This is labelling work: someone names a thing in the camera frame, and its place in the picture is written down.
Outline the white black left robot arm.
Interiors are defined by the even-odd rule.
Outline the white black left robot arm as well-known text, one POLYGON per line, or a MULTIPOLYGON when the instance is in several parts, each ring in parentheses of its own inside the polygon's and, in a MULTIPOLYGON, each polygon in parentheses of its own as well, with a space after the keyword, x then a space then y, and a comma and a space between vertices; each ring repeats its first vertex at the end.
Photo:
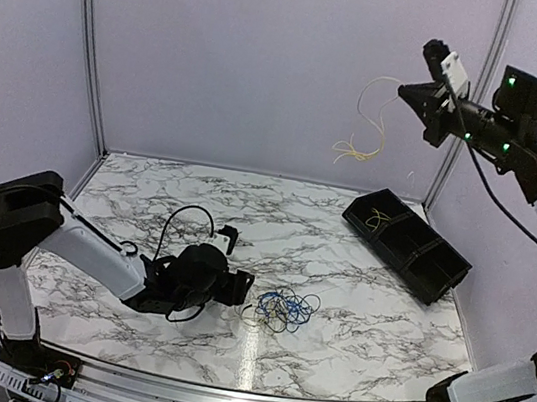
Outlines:
POLYGON ((170 317, 209 302, 240 306, 255 281, 228 259, 238 239, 230 226, 178 255, 147 257, 132 242, 115 241, 68 199, 58 173, 46 171, 0 184, 0 320, 14 359, 29 373, 48 366, 37 336, 38 316, 23 260, 33 250, 62 258, 137 313, 170 317))

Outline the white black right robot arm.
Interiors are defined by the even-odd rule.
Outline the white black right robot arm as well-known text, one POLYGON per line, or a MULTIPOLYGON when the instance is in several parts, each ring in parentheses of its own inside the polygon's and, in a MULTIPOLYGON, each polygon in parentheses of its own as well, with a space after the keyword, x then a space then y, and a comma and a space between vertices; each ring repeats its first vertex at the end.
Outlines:
MULTIPOLYGON (((423 123, 423 140, 434 147, 450 135, 462 140, 471 159, 484 157, 498 174, 513 174, 537 213, 537 77, 507 66, 489 109, 470 99, 470 80, 458 53, 430 40, 423 56, 431 83, 398 89, 423 123)), ((537 245, 535 235, 527 238, 537 245)), ((537 396, 537 352, 511 365, 450 377, 425 396, 426 402, 520 402, 537 396)))

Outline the aluminium corner post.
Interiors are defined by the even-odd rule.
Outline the aluminium corner post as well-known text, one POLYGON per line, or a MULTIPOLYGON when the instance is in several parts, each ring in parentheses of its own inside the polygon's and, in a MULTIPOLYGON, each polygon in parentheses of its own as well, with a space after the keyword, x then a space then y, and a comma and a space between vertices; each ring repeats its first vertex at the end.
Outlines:
MULTIPOLYGON (((467 107, 458 114, 459 117, 463 118, 462 122, 464 123, 464 126, 462 129, 464 130, 464 133, 468 128, 468 114, 471 108, 470 104, 482 104, 492 88, 492 83, 495 81, 495 76, 497 75, 507 43, 509 42, 509 36, 513 28, 513 23, 517 17, 520 3, 521 0, 504 0, 503 2, 497 27, 495 28, 492 41, 490 42, 490 48, 488 49, 480 74, 478 74, 478 79, 475 81, 474 88, 470 91, 470 100, 466 101, 467 107)), ((462 148, 466 147, 467 144, 472 141, 472 138, 470 138, 466 142, 463 142, 464 133, 455 137, 450 143, 445 159, 442 161, 442 164, 433 179, 432 186, 430 186, 430 189, 423 200, 423 209, 427 215, 429 215, 435 205, 437 205, 446 183, 454 172, 462 148)))
POLYGON ((87 103, 91 123, 91 131, 95 151, 100 158, 108 155, 105 130, 103 124, 102 99, 100 90, 99 66, 97 58, 97 29, 95 16, 95 0, 81 0, 81 29, 83 41, 83 63, 87 88, 87 103))

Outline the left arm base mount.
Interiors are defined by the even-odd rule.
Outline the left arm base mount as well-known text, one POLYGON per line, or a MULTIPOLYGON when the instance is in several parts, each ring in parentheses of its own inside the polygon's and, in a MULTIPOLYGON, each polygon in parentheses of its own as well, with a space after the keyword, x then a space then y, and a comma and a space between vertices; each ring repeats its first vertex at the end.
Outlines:
POLYGON ((82 361, 71 354, 52 349, 38 340, 11 340, 4 338, 0 343, 0 361, 32 378, 41 378, 47 373, 61 370, 58 378, 62 388, 72 388, 76 383, 82 361))

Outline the aluminium left corner post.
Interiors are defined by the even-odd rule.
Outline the aluminium left corner post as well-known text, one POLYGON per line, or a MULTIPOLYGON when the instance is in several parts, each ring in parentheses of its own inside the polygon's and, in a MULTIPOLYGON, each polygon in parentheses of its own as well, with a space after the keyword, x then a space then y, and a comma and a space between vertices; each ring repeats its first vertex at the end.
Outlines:
POLYGON ((100 158, 108 155, 105 130, 103 124, 102 99, 100 90, 99 66, 97 58, 97 29, 95 16, 95 0, 81 0, 81 29, 83 41, 83 63, 87 88, 87 103, 91 123, 91 131, 95 151, 100 158))

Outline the black compartment tray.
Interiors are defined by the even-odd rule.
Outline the black compartment tray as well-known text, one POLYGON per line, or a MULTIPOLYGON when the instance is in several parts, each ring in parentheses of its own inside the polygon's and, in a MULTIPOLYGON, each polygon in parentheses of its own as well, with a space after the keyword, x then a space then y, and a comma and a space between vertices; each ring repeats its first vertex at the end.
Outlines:
POLYGON ((358 196, 342 217, 426 306, 461 283, 472 269, 469 261, 388 188, 358 196))

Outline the aluminium right corner post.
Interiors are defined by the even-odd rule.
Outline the aluminium right corner post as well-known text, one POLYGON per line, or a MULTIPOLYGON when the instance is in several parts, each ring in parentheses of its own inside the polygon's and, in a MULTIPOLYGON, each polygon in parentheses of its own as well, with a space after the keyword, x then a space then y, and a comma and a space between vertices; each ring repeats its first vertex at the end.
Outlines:
MULTIPOLYGON (((468 128, 468 114, 471 108, 470 104, 482 104, 492 88, 492 83, 495 81, 495 76, 497 75, 507 43, 509 42, 509 36, 513 28, 513 23, 517 17, 520 3, 521 0, 504 0, 503 2, 497 27, 495 28, 492 41, 490 42, 490 48, 488 49, 480 74, 478 74, 478 79, 475 81, 474 88, 470 91, 470 100, 466 101, 467 107, 458 114, 459 117, 463 118, 462 122, 464 123, 464 126, 462 129, 464 130, 464 133, 468 128)), ((432 186, 430 186, 430 189, 423 200, 423 209, 427 215, 429 215, 435 205, 437 205, 446 183, 454 172, 462 148, 466 147, 467 144, 472 141, 472 138, 470 138, 466 142, 463 142, 464 133, 455 137, 450 143, 445 159, 442 161, 442 164, 433 179, 432 186)))

